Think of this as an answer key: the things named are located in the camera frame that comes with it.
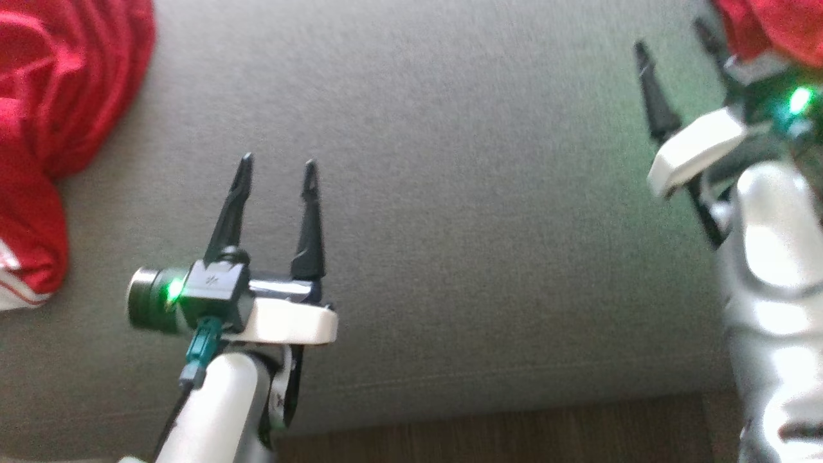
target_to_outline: white plastic housing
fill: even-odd
[[[746,126],[728,108],[700,116],[660,147],[647,178],[652,194],[668,196],[729,154],[746,133]]]
[[[326,307],[282,299],[254,299],[254,308],[239,334],[223,339],[260,344],[329,344],[337,339],[337,313]]]

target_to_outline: red cloth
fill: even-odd
[[[730,50],[743,59],[775,48],[823,68],[823,0],[714,0]]]
[[[0,309],[38,306],[67,269],[54,181],[91,161],[154,44],[151,0],[0,2]]]

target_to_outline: gray couch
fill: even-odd
[[[187,339],[131,330],[145,264],[206,245],[257,155],[243,242],[286,269],[319,160],[339,340],[295,432],[731,384],[708,246],[651,199],[630,48],[687,118],[722,92],[678,0],[156,2],[134,107],[63,185],[65,288],[0,314],[0,452],[150,448]]]

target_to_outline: green led light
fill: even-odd
[[[183,279],[175,278],[171,280],[169,283],[168,292],[166,293],[166,302],[169,304],[174,303],[177,301],[177,298],[180,297],[180,294],[183,293]]]
[[[792,99],[788,103],[788,110],[793,115],[799,115],[802,113],[811,103],[811,98],[814,96],[814,93],[811,89],[806,87],[800,87],[794,91],[792,94]]]

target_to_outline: black cable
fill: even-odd
[[[157,462],[157,457],[160,456],[160,451],[163,450],[165,441],[169,438],[171,429],[174,427],[174,423],[177,421],[177,417],[180,415],[180,410],[182,410],[183,406],[186,405],[186,401],[188,400],[188,397],[191,395],[191,393],[192,386],[190,384],[183,386],[183,391],[180,393],[180,397],[177,399],[177,403],[174,404],[174,408],[171,410],[171,414],[165,421],[165,426],[163,426],[163,433],[161,433],[160,438],[157,439],[157,445],[155,446],[154,454],[151,456],[152,462]]]

